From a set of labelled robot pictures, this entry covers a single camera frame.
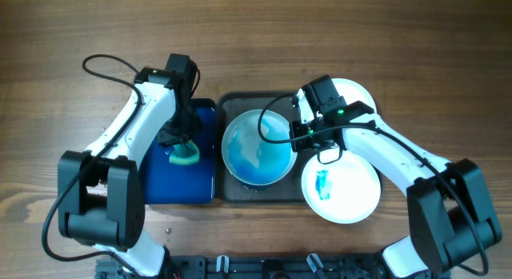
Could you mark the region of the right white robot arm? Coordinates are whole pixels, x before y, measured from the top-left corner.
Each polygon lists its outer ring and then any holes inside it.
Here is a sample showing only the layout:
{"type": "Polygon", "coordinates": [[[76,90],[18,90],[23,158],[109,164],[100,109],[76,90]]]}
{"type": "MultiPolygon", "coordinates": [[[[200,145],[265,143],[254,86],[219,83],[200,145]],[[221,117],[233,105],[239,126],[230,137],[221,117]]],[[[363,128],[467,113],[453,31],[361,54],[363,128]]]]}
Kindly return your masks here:
{"type": "Polygon", "coordinates": [[[327,165],[349,154],[360,157],[405,194],[410,233],[381,252],[391,277],[441,275],[454,267],[488,274],[486,249],[501,241],[502,229],[482,171],[471,160],[451,162],[425,151],[363,102],[291,122],[290,136],[296,152],[333,151],[327,165]]]}

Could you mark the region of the green yellow sponge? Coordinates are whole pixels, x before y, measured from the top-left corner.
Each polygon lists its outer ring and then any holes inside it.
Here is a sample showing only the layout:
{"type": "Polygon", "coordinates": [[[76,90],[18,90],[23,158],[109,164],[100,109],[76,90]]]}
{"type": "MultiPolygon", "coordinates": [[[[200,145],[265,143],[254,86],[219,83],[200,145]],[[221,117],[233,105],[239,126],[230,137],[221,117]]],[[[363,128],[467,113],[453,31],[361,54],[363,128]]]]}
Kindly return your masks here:
{"type": "Polygon", "coordinates": [[[169,158],[169,162],[175,165],[193,165],[199,160],[199,148],[193,141],[175,145],[169,158]]]}

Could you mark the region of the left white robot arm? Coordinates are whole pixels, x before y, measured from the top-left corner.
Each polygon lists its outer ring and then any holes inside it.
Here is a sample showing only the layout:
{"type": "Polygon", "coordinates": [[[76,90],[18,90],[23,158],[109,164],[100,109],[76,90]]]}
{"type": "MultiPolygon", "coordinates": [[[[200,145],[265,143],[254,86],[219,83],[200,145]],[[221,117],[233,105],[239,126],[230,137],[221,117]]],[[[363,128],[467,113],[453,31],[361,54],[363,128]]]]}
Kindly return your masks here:
{"type": "Polygon", "coordinates": [[[58,163],[58,197],[48,214],[63,237],[94,247],[134,278],[173,278],[168,249],[144,229],[145,203],[138,170],[146,151],[172,126],[175,142],[190,131],[189,101],[197,88],[196,65],[142,69],[130,83],[132,97],[106,132],[84,151],[65,152],[58,163]]]}

